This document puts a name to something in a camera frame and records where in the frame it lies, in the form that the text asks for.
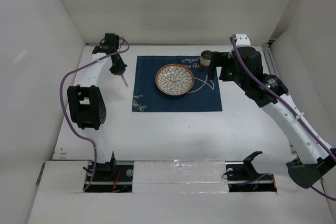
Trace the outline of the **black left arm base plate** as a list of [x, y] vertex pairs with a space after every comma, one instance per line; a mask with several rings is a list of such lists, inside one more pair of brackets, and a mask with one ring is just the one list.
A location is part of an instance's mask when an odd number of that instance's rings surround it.
[[97, 164], [94, 176], [93, 165], [84, 167], [86, 179], [83, 189], [87, 193], [131, 193], [134, 162], [113, 161]]

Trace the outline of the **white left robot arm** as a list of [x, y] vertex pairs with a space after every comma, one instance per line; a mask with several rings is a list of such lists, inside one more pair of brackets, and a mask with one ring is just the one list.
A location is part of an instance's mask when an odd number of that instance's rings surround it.
[[120, 44], [124, 42], [124, 38], [106, 33], [92, 51], [92, 61], [84, 67], [84, 77], [67, 89], [71, 121], [81, 130], [80, 138], [90, 142], [94, 149], [94, 158], [87, 172], [99, 172], [105, 180], [115, 178], [117, 167], [114, 153], [100, 129], [106, 121], [107, 109], [99, 85], [109, 73], [123, 77], [127, 65], [120, 56]]

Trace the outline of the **floral patterned ceramic bowl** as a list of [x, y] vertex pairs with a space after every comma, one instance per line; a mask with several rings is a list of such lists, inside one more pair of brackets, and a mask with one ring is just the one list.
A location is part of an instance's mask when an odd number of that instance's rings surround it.
[[185, 65], [168, 64], [156, 73], [155, 84], [164, 94], [171, 96], [184, 95], [193, 87], [194, 75]]

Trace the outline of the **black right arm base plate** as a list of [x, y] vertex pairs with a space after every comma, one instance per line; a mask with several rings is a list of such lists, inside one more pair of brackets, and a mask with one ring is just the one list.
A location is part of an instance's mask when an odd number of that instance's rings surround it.
[[230, 193], [277, 192], [274, 175], [259, 173], [252, 164], [254, 158], [260, 154], [262, 151], [255, 151], [242, 161], [225, 162], [226, 171], [222, 179], [228, 181]]

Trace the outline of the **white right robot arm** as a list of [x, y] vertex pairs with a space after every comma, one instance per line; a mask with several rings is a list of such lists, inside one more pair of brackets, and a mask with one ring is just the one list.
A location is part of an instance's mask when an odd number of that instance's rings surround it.
[[335, 148], [318, 136], [285, 84], [276, 75], [264, 73], [261, 54], [251, 47], [248, 36], [234, 34], [230, 40], [229, 53], [212, 53], [208, 79], [213, 80], [220, 67], [220, 80], [236, 83], [273, 119], [296, 151], [297, 157], [286, 164], [289, 177], [298, 186], [311, 188], [335, 167]]

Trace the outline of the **white cup with cork base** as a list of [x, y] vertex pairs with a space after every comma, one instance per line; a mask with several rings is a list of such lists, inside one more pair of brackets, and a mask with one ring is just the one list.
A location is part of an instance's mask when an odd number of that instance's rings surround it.
[[202, 69], [208, 69], [211, 63], [213, 52], [210, 50], [203, 51], [200, 56], [200, 67]]

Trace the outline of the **dark blue cloth placemat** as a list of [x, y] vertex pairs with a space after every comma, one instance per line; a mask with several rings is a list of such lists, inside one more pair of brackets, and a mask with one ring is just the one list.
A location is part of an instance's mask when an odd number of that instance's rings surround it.
[[[178, 63], [188, 67], [195, 81], [183, 95], [163, 93], [155, 83], [156, 73], [165, 65]], [[222, 110], [218, 78], [207, 79], [199, 56], [138, 56], [132, 100], [133, 112], [216, 112]]]

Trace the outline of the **pink handled knife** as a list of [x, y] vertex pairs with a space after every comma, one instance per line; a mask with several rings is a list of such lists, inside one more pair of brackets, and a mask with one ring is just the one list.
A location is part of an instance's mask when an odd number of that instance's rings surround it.
[[122, 81], [123, 81], [123, 83], [125, 84], [125, 86], [128, 87], [129, 85], [128, 85], [128, 83], [127, 83], [125, 77], [124, 77], [123, 75], [121, 75], [121, 78], [122, 78]]

